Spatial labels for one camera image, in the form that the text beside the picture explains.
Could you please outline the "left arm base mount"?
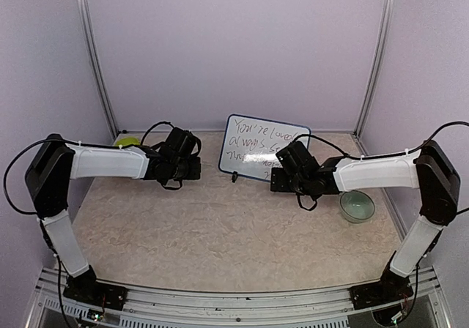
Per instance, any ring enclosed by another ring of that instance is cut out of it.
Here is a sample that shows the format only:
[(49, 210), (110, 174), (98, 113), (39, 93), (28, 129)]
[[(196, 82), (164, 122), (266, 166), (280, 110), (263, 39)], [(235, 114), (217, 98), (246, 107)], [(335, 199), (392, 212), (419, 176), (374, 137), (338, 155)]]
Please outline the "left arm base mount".
[(92, 277), (69, 277), (63, 294), (68, 299), (74, 299), (88, 305), (102, 309), (121, 311), (128, 295), (123, 286), (106, 284)]

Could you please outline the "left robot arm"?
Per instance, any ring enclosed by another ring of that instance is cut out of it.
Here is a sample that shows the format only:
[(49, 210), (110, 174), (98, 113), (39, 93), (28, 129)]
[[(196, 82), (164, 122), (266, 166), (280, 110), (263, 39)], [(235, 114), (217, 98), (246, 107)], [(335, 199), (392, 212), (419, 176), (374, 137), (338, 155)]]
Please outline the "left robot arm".
[(26, 187), (49, 248), (69, 275), (69, 284), (87, 302), (97, 301), (103, 287), (86, 259), (68, 212), (70, 183), (82, 179), (154, 181), (165, 190), (179, 190), (200, 179), (202, 142), (192, 132), (171, 129), (153, 146), (102, 146), (49, 135), (25, 174)]

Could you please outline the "small blue-framed whiteboard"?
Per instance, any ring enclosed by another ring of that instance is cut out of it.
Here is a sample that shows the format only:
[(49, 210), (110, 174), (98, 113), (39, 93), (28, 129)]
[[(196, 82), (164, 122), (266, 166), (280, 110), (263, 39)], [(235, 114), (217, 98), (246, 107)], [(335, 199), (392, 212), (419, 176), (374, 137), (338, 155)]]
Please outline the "small blue-framed whiteboard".
[(309, 145), (311, 130), (303, 125), (232, 114), (226, 121), (218, 169), (264, 182), (281, 164), (276, 153), (298, 138)]

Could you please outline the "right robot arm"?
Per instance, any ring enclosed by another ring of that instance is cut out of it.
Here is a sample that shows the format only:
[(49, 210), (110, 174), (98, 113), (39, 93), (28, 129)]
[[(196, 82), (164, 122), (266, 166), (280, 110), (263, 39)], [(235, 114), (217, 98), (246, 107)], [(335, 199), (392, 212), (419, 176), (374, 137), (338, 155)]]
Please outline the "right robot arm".
[(443, 230), (459, 214), (461, 178), (432, 138), (401, 152), (360, 157), (342, 152), (323, 163), (302, 142), (294, 141), (276, 157), (279, 165), (270, 175), (274, 193), (306, 196), (316, 203), (324, 195), (380, 189), (395, 207), (400, 206), (396, 196), (412, 198), (407, 204), (416, 208), (414, 221), (407, 224), (405, 237), (374, 287), (375, 296), (384, 302), (402, 291), (419, 261), (432, 251)]

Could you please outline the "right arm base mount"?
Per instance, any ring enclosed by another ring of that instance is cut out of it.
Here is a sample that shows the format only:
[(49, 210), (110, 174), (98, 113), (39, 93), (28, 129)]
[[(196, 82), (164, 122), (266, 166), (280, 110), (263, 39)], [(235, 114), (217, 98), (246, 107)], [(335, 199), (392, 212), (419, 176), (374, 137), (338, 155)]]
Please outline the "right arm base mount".
[(376, 282), (352, 286), (349, 291), (355, 310), (388, 304), (414, 295), (407, 277), (381, 278)]

